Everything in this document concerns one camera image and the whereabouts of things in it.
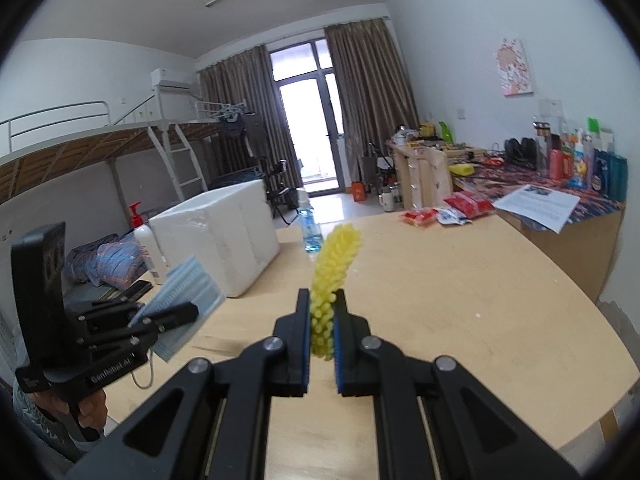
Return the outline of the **grey jacket left forearm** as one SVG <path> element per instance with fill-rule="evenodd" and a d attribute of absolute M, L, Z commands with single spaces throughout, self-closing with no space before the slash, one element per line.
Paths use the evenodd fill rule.
<path fill-rule="evenodd" d="M 16 379 L 11 390 L 10 407 L 38 458 L 52 477 L 62 478 L 86 454 L 62 422 L 68 414 L 67 404 L 53 391 L 24 393 Z M 79 409 L 81 426 L 96 430 L 103 437 L 108 415 L 105 391 L 101 389 L 82 400 Z"/>

